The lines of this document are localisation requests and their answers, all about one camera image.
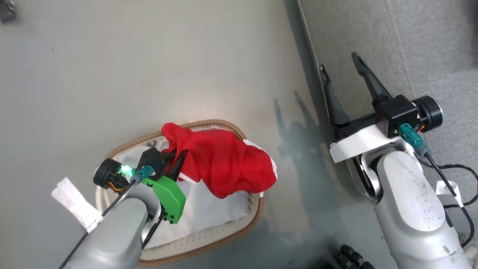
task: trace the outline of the woven basket rim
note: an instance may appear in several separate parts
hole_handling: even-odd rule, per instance
[[[223,120],[216,120],[216,119],[205,120],[205,121],[199,121],[199,122],[193,122],[193,123],[185,123],[185,124],[181,124],[180,126],[184,127],[184,128],[194,128],[194,127],[203,127],[203,126],[211,126],[211,125],[219,125],[219,126],[222,126],[222,127],[226,127],[228,129],[230,129],[236,135],[236,137],[238,139],[241,139],[241,140],[246,139],[246,136],[244,135],[244,133],[236,125],[234,125],[230,122],[227,122],[227,121],[223,121]],[[162,135],[161,131],[157,131],[157,132],[153,132],[151,134],[144,135],[144,136],[142,136],[138,139],[129,141],[127,143],[124,143],[121,146],[118,146],[115,149],[113,149],[110,153],[108,153],[106,155],[106,158],[114,157],[116,154],[118,154],[119,152],[121,152],[125,149],[128,149],[132,146],[139,145],[139,144],[141,144],[145,141],[148,141],[150,139],[153,139],[153,138],[161,136],[161,135]],[[257,207],[257,211],[256,211],[256,214],[254,215],[253,219],[251,220],[251,222],[249,222],[249,224],[247,224],[246,227],[240,229],[239,231],[237,231],[233,234],[230,234],[230,235],[228,235],[228,236],[226,236],[226,237],[224,237],[224,238],[222,238],[222,239],[220,239],[216,242],[208,244],[206,246],[203,246],[203,247],[200,247],[200,248],[188,251],[188,252],[184,252],[184,253],[181,253],[181,254],[177,254],[177,255],[173,255],[173,256],[169,256],[169,257],[165,257],[165,258],[152,259],[152,260],[140,259],[138,265],[139,266],[145,266],[145,267],[153,267],[153,266],[158,266],[158,265],[164,265],[164,264],[167,264],[167,263],[172,263],[172,262],[180,261],[180,260],[183,260],[183,259],[191,258],[191,257],[197,256],[199,254],[202,254],[202,253],[208,252],[210,250],[213,250],[213,249],[219,248],[221,246],[224,246],[224,245],[226,245],[226,244],[244,236],[248,232],[250,232],[256,226],[256,224],[259,222],[259,220],[261,219],[263,209],[264,209],[264,197],[262,196],[262,197],[259,197],[259,199],[258,199],[258,207]]]

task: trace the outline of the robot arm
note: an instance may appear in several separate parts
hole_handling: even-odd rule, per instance
[[[119,196],[104,211],[98,226],[81,238],[60,269],[134,268],[160,221],[175,224],[183,213],[185,195],[176,180],[185,154],[180,154],[165,173],[166,164],[175,154],[152,147],[143,152],[136,170],[105,159],[93,182],[111,188]]]
[[[336,141],[330,146],[334,162],[348,161],[358,172],[359,185],[376,204],[384,238],[400,269],[471,269],[456,230],[414,155],[414,148],[426,152],[427,147],[412,146],[399,136],[404,126],[412,135],[439,127],[440,106],[429,96],[413,101],[392,97],[360,56],[353,53],[352,59],[366,81],[375,112],[346,123],[338,120],[347,117],[334,105],[338,102],[330,76],[320,66]]]
[[[141,234],[147,218],[143,201],[124,199],[86,236],[65,268],[135,268],[141,257]]]
[[[471,268],[435,191],[405,152],[383,155],[376,166],[383,196],[375,214],[401,269]]]

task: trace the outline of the teal connector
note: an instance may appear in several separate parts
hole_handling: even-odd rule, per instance
[[[408,123],[400,125],[398,128],[398,135],[405,140],[405,142],[412,145],[418,156],[424,157],[425,153],[430,153],[430,148],[423,141],[423,138],[418,135],[417,131]]]
[[[151,165],[146,165],[145,167],[139,169],[136,172],[136,174],[139,174],[141,176],[140,181],[142,181],[143,179],[148,178],[152,174],[153,171],[154,170],[153,170]]]

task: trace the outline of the green led light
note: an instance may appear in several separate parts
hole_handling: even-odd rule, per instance
[[[128,174],[129,174],[130,177],[133,176],[133,169],[132,169],[131,167],[127,166],[127,165],[123,165],[123,166],[120,168],[119,172],[120,172],[121,174],[123,174],[123,175],[128,175]]]

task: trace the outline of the orange wire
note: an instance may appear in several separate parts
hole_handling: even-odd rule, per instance
[[[115,186],[113,185],[113,183],[111,183],[111,182],[108,182],[108,185],[111,189],[113,189],[116,192],[120,192],[120,191],[124,190],[124,188],[116,189]]]

